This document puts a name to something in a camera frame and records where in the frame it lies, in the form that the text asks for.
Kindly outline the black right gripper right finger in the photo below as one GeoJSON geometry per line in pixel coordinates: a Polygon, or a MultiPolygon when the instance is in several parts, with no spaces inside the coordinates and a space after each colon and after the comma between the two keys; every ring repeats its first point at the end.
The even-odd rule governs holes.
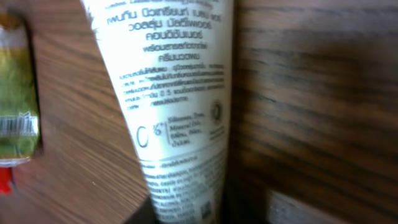
{"type": "Polygon", "coordinates": [[[222,223],[270,224],[269,193],[262,187],[227,180],[223,192],[222,223]]]}

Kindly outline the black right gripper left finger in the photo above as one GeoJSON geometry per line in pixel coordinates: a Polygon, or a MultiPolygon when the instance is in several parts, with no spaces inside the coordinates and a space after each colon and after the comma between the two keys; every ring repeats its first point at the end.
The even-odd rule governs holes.
{"type": "Polygon", "coordinates": [[[147,197],[142,205],[124,221],[124,224],[159,224],[150,197],[147,197]]]}

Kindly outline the orange spaghetti pack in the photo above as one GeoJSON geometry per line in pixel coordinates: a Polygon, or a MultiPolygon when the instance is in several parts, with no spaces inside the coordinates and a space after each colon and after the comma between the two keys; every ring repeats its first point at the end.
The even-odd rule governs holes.
{"type": "Polygon", "coordinates": [[[10,167],[2,167],[0,173],[0,191],[1,195],[12,194],[14,185],[12,169],[10,167]]]}

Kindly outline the green snack pouch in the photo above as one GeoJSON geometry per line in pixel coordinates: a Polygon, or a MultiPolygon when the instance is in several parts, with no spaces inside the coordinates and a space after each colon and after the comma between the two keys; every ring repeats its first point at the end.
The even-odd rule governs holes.
{"type": "Polygon", "coordinates": [[[29,37],[22,19],[1,11],[1,166],[26,163],[40,139],[29,37]]]}

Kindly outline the white tube gold cap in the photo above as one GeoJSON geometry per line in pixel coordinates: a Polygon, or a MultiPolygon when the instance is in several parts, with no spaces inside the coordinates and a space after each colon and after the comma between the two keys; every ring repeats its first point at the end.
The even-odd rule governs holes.
{"type": "Polygon", "coordinates": [[[84,0],[160,223],[219,223],[232,1],[84,0]]]}

